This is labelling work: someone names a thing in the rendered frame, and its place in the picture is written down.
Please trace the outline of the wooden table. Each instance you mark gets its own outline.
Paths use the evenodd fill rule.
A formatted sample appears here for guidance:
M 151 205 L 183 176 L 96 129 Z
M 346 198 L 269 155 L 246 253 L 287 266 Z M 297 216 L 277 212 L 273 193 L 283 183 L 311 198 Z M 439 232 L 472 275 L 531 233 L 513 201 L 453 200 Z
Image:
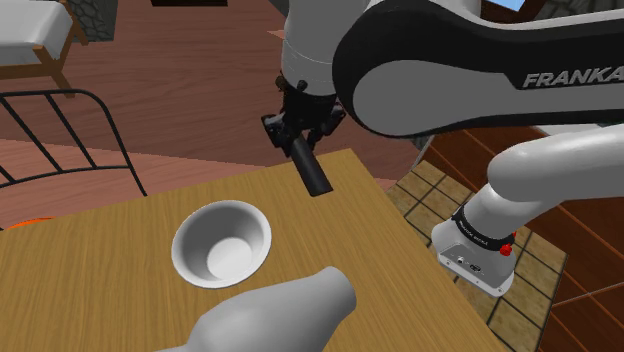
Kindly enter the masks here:
M 333 189 L 319 197 L 286 163 L 0 232 L 0 352 L 173 347 L 220 301 L 326 266 L 357 306 L 325 352 L 505 352 L 357 156 L 320 163 Z M 236 286 L 192 286 L 173 267 L 174 234 L 225 199 L 266 215 L 270 253 Z

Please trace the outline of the window with brown frame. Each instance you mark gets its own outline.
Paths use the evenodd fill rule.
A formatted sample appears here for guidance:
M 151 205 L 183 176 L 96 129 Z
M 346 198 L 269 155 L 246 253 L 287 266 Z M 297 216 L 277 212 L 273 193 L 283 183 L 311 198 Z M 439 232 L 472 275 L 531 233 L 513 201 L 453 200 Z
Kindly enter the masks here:
M 533 21 L 546 0 L 510 0 L 518 2 L 520 7 L 515 10 L 503 3 L 506 0 L 482 0 L 481 18 L 490 22 L 510 24 Z

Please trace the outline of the wooden chair with white cushion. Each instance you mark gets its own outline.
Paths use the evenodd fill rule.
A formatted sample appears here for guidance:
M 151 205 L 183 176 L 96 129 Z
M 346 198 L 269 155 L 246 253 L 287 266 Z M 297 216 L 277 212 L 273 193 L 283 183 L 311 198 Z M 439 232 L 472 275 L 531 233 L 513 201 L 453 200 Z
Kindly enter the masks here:
M 50 77 L 69 90 L 63 67 L 75 38 L 88 44 L 67 0 L 0 0 L 0 80 Z

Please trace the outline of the black cylinder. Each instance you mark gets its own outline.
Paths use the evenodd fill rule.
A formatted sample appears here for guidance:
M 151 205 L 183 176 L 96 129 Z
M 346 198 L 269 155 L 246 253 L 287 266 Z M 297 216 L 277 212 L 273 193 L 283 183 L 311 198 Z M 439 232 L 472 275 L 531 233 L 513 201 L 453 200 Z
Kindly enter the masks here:
M 310 196 L 316 197 L 333 190 L 328 178 L 302 135 L 291 146 L 291 159 Z

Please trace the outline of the orange round thing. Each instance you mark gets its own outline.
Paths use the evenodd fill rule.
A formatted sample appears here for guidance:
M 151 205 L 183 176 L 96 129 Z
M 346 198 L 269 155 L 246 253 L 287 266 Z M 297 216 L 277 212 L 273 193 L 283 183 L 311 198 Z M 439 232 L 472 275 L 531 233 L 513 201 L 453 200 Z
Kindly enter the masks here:
M 18 228 L 18 227 L 22 227 L 22 226 L 27 226 L 30 224 L 35 224 L 35 223 L 40 223 L 40 222 L 44 222 L 44 221 L 48 221 L 51 219 L 54 219 L 55 217 L 40 217 L 40 218 L 35 218 L 35 219 L 29 219 L 29 220 L 25 220 L 22 222 L 19 222 L 17 224 L 11 225 L 9 227 L 7 227 L 7 229 L 13 229 L 13 228 Z

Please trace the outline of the white bowl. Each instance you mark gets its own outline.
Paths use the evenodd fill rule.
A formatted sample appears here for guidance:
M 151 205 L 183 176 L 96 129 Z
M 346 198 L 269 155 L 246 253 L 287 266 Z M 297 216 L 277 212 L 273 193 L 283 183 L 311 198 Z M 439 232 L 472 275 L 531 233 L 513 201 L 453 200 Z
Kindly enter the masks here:
M 171 258 L 186 282 L 206 289 L 236 285 L 251 277 L 268 257 L 271 226 L 255 206 L 238 200 L 205 205 L 175 233 Z

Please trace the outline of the black metal frame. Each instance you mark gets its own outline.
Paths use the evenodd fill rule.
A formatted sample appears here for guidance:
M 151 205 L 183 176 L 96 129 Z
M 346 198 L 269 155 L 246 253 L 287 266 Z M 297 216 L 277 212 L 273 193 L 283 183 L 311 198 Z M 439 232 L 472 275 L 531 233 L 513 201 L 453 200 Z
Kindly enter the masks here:
M 70 122 L 68 121 L 67 117 L 65 116 L 65 114 L 62 112 L 61 108 L 59 107 L 58 103 L 55 100 L 55 96 L 56 95 L 84 95 L 86 97 L 89 97 L 91 100 L 93 100 L 101 109 L 101 111 L 103 112 L 105 119 L 111 129 L 111 132 L 118 144 L 119 147 L 119 151 L 122 154 L 123 158 L 124 158 L 124 163 L 122 165 L 99 165 L 97 164 L 93 157 L 91 156 L 91 154 L 89 153 L 89 151 L 87 150 L 86 146 L 84 145 L 84 143 L 82 142 L 82 140 L 80 139 L 80 137 L 78 136 L 78 134 L 76 133 L 75 129 L 72 127 L 72 125 L 70 124 Z M 52 156 L 52 154 L 47 150 L 47 148 L 43 145 L 43 143 L 39 140 L 39 138 L 35 135 L 35 133 L 32 131 L 32 129 L 25 123 L 25 121 L 23 120 L 23 118 L 19 115 L 19 113 L 13 108 L 13 106 L 11 105 L 11 103 L 8 101 L 9 98 L 14 98 L 14 97 L 30 97 L 30 96 L 38 96 L 38 97 L 43 97 L 48 104 L 50 105 L 50 107 L 52 108 L 52 110 L 55 112 L 55 114 L 57 115 L 57 117 L 59 118 L 60 122 L 63 124 L 65 130 L 69 133 L 69 135 L 72 137 L 73 141 L 75 142 L 76 146 L 79 148 L 79 150 L 81 151 L 82 155 L 84 156 L 84 158 L 86 159 L 86 161 L 88 162 L 89 166 L 88 167 L 79 167 L 79 168 L 63 168 L 60 166 L 60 164 L 56 161 L 56 159 Z M 101 98 L 99 98 L 97 95 L 95 95 L 94 93 L 84 90 L 84 89 L 46 89 L 46 90 L 29 90 L 29 91 L 12 91 L 12 92 L 0 92 L 0 106 L 2 106 L 4 108 L 5 111 L 7 111 L 9 113 L 9 115 L 13 118 L 13 120 L 18 124 L 18 126 L 22 129 L 22 131 L 29 137 L 30 141 L 37 147 L 37 149 L 41 152 L 41 154 L 45 157 L 45 159 L 51 164 L 51 166 L 54 168 L 53 171 L 51 172 L 46 172 L 46 173 L 40 173 L 40 174 L 35 174 L 35 175 L 31 175 L 31 176 L 26 176 L 26 177 L 21 177 L 21 178 L 14 178 L 2 165 L 0 165 L 0 175 L 2 177 L 5 178 L 5 181 L 3 183 L 0 183 L 0 189 L 2 188 L 6 188 L 9 186 L 14 186 L 14 185 L 18 185 L 18 184 L 23 184 L 29 181 L 34 181 L 34 180 L 38 180 L 38 179 L 43 179 L 43 178 L 49 178 L 49 177 L 55 177 L 55 176 L 59 176 L 59 175 L 65 175 L 65 174 L 72 174 L 72 173 L 80 173 L 80 172 L 87 172 L 87 171 L 104 171 L 104 170 L 121 170 L 121 169 L 127 169 L 133 179 L 134 182 L 136 184 L 136 186 L 138 187 L 139 192 L 146 197 L 148 195 L 147 191 L 145 190 L 137 172 L 136 169 L 131 161 L 131 158 L 129 156 L 129 153 L 123 143 L 122 137 L 119 133 L 119 130 L 113 120 L 113 117 L 108 109 L 108 107 L 106 106 L 106 104 L 102 101 Z

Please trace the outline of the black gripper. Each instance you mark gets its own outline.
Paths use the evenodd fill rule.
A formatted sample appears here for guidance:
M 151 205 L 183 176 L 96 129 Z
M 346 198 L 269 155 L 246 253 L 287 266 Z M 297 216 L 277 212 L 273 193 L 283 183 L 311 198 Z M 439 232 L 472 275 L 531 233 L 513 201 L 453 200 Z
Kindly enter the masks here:
M 330 136 L 346 116 L 341 104 L 336 103 L 336 94 L 312 95 L 306 92 L 307 82 L 300 81 L 292 86 L 287 80 L 280 83 L 283 104 L 280 114 L 261 117 L 262 125 L 275 148 L 291 156 L 295 134 L 310 130 L 307 144 L 311 149 L 323 137 Z

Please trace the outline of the tan tiled robot stand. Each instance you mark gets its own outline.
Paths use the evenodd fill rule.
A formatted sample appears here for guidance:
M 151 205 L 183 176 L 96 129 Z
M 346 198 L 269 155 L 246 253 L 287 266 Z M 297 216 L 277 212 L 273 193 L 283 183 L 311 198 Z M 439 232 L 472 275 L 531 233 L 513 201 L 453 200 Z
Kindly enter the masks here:
M 435 251 L 433 227 L 474 195 L 426 161 L 398 181 L 378 183 L 430 252 Z M 526 227 L 517 230 L 513 252 L 514 280 L 501 297 L 489 296 L 450 270 L 446 274 L 507 352 L 540 352 L 567 254 Z

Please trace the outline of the grey vase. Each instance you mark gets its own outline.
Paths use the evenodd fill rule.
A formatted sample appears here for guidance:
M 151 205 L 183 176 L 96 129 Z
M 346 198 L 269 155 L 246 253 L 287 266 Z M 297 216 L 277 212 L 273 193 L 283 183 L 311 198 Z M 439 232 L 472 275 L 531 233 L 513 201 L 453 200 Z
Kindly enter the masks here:
M 227 299 L 203 314 L 181 346 L 157 352 L 322 352 L 357 304 L 339 269 Z

